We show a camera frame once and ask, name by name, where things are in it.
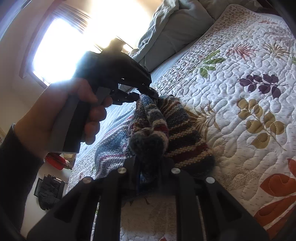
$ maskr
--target folded knit blanket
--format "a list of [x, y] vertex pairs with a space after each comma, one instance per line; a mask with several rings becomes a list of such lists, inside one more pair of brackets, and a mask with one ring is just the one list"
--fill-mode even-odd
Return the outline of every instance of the folded knit blanket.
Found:
[[173, 159], [176, 167], [196, 177], [208, 174], [214, 167], [211, 150], [173, 96], [153, 101], [140, 95], [134, 115], [127, 117], [98, 147], [96, 176], [106, 176], [133, 155], [142, 162], [141, 183], [155, 180], [163, 156]]

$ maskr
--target window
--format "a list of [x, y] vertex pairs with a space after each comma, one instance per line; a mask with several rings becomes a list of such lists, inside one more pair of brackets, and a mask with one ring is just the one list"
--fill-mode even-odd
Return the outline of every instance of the window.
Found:
[[46, 85], [70, 79], [86, 51], [100, 53], [87, 37], [62, 19], [54, 19], [32, 62], [32, 73]]

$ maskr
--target white quilt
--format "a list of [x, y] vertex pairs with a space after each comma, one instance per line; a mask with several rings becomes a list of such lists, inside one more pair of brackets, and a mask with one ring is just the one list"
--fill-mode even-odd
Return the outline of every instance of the white quilt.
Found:
[[[214, 150], [218, 180], [270, 237], [296, 201], [295, 38], [282, 20], [229, 5], [157, 82], [188, 110]], [[96, 147], [75, 163], [68, 190], [94, 176]], [[122, 208], [121, 240], [176, 240], [173, 198]]]

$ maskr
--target metal screw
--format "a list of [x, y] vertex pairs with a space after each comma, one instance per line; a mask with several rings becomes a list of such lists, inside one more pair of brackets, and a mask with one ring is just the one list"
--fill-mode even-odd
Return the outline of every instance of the metal screw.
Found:
[[120, 167], [120, 168], [117, 169], [117, 171], [120, 174], [124, 174], [124, 173], [126, 173], [126, 168], [125, 167]]
[[177, 167], [173, 167], [173, 168], [171, 169], [171, 172], [172, 172], [173, 174], [179, 174], [179, 173], [181, 172], [181, 170], [180, 170], [179, 168], [177, 168]]
[[209, 184], [213, 184], [215, 182], [215, 179], [213, 177], [207, 177], [206, 182]]
[[93, 180], [93, 179], [92, 179], [91, 177], [84, 177], [84, 178], [82, 179], [82, 181], [83, 181], [85, 184], [91, 183], [92, 180]]

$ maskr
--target purple leaf pattern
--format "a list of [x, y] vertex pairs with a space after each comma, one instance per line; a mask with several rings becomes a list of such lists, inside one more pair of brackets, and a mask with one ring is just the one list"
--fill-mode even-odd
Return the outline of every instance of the purple leaf pattern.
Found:
[[286, 86], [286, 85], [278, 85], [279, 78], [277, 76], [263, 74], [263, 78], [259, 75], [247, 75], [246, 78], [239, 79], [239, 83], [241, 86], [246, 87], [248, 86], [248, 91], [253, 92], [257, 89], [262, 94], [268, 94], [271, 90], [272, 97], [279, 98], [281, 95], [281, 90], [278, 88], [279, 86]]

